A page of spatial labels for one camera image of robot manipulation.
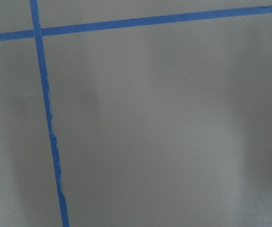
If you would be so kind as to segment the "brown paper table mat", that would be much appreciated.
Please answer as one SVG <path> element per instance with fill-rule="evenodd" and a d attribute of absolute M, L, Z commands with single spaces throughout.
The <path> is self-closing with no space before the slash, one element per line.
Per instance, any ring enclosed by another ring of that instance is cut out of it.
<path fill-rule="evenodd" d="M 0 0 L 0 227 L 272 227 L 272 0 Z"/>

